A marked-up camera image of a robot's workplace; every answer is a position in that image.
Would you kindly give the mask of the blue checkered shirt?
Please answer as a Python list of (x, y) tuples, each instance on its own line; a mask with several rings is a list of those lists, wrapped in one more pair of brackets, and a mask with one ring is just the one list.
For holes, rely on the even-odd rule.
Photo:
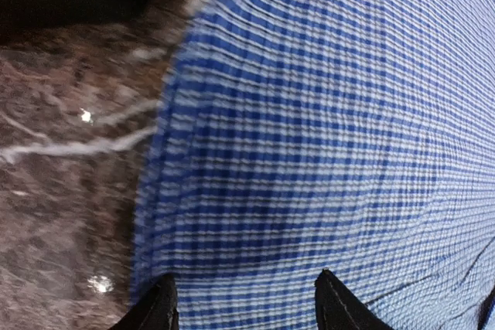
[(156, 123), (133, 301), (314, 329), (329, 270), (394, 329), (494, 327), (494, 0), (207, 0)]

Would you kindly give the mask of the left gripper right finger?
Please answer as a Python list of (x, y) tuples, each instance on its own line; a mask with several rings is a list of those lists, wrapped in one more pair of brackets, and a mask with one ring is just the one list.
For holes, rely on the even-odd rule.
[(319, 330), (392, 330), (330, 271), (315, 281), (316, 322)]

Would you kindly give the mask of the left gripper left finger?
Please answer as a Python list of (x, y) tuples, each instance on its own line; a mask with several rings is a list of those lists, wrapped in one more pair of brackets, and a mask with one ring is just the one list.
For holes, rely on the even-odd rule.
[(115, 330), (178, 330), (176, 282), (162, 275), (140, 301), (115, 324)]

